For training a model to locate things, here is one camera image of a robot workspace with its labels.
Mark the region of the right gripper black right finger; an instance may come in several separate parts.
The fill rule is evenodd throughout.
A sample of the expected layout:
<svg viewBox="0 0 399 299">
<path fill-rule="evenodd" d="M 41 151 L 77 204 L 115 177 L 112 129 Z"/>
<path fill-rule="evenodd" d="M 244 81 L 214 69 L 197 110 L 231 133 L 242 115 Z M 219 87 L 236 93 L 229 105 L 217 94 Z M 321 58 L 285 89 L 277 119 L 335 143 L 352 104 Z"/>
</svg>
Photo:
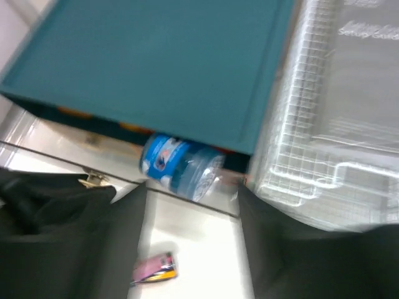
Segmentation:
<svg viewBox="0 0 399 299">
<path fill-rule="evenodd" d="M 326 231 L 238 187 L 256 298 L 397 298 L 398 225 Z"/>
</svg>

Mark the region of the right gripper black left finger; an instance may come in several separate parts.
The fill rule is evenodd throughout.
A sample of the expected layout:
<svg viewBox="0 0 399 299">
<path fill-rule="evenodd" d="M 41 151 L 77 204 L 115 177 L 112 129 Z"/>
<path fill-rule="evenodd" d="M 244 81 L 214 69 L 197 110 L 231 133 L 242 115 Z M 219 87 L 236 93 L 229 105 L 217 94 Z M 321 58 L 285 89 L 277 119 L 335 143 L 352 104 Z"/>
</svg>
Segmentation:
<svg viewBox="0 0 399 299">
<path fill-rule="evenodd" d="M 126 298 L 147 185 L 118 197 L 81 174 L 1 171 L 1 297 Z"/>
</svg>

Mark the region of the colourful pen bundle pouch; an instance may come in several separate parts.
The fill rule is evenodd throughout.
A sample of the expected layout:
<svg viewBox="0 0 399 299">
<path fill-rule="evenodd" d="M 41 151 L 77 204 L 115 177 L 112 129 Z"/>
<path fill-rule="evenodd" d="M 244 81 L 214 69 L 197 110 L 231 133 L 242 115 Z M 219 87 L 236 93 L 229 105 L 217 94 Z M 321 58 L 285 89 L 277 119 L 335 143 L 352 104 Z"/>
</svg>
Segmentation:
<svg viewBox="0 0 399 299">
<path fill-rule="evenodd" d="M 177 276 L 178 271 L 173 254 L 164 252 L 138 262 L 133 269 L 130 286 L 164 282 Z"/>
</svg>

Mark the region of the blue round plastic jar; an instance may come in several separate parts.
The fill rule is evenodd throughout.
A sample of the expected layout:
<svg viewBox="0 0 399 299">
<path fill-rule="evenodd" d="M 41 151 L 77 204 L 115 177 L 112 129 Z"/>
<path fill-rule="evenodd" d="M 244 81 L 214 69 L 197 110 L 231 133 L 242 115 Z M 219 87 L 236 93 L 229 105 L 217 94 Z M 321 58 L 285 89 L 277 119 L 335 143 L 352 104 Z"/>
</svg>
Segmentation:
<svg viewBox="0 0 399 299">
<path fill-rule="evenodd" d="M 143 147 L 140 172 L 170 192 L 198 202 L 208 192 L 225 155 L 194 141 L 155 133 Z"/>
</svg>

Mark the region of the teal drawer organizer box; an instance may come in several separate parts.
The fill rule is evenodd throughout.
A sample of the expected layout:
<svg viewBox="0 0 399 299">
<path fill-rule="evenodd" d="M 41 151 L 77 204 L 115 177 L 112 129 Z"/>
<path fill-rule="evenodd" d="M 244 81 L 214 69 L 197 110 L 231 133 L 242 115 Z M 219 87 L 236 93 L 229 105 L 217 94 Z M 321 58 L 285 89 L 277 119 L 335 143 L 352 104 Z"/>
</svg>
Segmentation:
<svg viewBox="0 0 399 299">
<path fill-rule="evenodd" d="M 1 76 L 46 120 L 124 141 L 135 125 L 253 155 L 294 1 L 56 1 Z"/>
</svg>

